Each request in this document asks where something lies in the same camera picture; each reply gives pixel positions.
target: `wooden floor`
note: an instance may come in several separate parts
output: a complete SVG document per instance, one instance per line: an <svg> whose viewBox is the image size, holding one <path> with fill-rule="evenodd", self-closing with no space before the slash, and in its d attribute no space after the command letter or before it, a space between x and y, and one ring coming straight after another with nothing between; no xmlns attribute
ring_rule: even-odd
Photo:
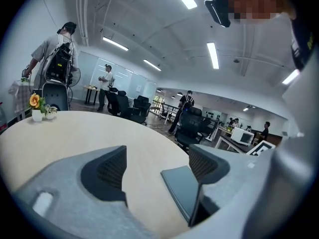
<svg viewBox="0 0 319 239"><path fill-rule="evenodd" d="M97 109L98 109L98 104L93 105L86 105L84 104L83 101L78 101L78 100L73 100L70 104L70 108L72 111L85 111L85 112L93 112L93 113L97 113ZM107 110L107 106L104 106L104 109L102 112L100 113L104 113L104 114L109 114ZM177 142L175 141L174 135L169 134L167 131L169 130L171 123L167 122L166 125L164 125L165 120L164 119L159 119L159 117L153 113L149 113L149 115L146 118L146 123L147 123L147 127L155 130L156 132L164 135L165 137L167 137L169 140L173 141L174 143L177 144ZM202 145L206 145L206 146L211 146L211 147L215 147L217 141L207 141L205 139L203 139L200 144Z"/></svg>

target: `flower vase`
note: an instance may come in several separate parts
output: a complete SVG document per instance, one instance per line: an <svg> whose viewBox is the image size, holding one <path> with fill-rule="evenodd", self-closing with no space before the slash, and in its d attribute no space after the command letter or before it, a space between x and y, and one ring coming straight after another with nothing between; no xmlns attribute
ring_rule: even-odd
<svg viewBox="0 0 319 239"><path fill-rule="evenodd" d="M32 119L34 122L42 121L42 113L40 110L32 110Z"/></svg>

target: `pipe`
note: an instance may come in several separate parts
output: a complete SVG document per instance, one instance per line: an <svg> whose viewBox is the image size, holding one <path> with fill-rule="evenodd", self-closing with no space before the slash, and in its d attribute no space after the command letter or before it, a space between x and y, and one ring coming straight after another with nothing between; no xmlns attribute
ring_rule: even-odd
<svg viewBox="0 0 319 239"><path fill-rule="evenodd" d="M94 18L93 18L93 35L94 35L94 33L95 33L95 21L96 21L96 8L97 8L97 6L99 5L99 3L100 3L100 0L97 0L97 2L96 2L96 6L95 6L95 9L94 9Z"/></svg>
<svg viewBox="0 0 319 239"><path fill-rule="evenodd" d="M83 0L80 0L80 4L79 4L79 7L80 7L80 27L82 30L84 30L84 26L83 26L83 21L82 21L82 3L83 3ZM83 37L83 45L85 45L85 35L83 34L82 35Z"/></svg>
<svg viewBox="0 0 319 239"><path fill-rule="evenodd" d="M85 43L89 46L89 35L88 35L88 1L84 0L84 33L85 33Z"/></svg>
<svg viewBox="0 0 319 239"><path fill-rule="evenodd" d="M81 38L82 38L82 44L84 44L84 38L83 38L81 22L80 22L79 0L75 1L75 5L76 5L76 15L77 15L78 22L79 22L80 35L81 35Z"/></svg>
<svg viewBox="0 0 319 239"><path fill-rule="evenodd" d="M111 1L112 0L109 0L109 4L108 4L108 7L106 8L106 12L105 12L105 15L104 15L104 20L103 20L103 24L105 24L105 19L106 19L106 15L108 14L108 11L109 11L109 8L110 8L110 4L111 4Z"/></svg>

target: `round table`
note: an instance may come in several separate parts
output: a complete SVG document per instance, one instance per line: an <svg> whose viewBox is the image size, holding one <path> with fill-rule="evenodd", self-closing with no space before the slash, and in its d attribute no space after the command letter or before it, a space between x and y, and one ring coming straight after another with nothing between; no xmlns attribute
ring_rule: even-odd
<svg viewBox="0 0 319 239"><path fill-rule="evenodd" d="M128 208L162 238L187 231L160 172L188 165L188 156L158 132L115 116L66 111L53 120L24 119L0 135L0 165L11 192L48 164L88 151L127 146L122 190Z"/></svg>

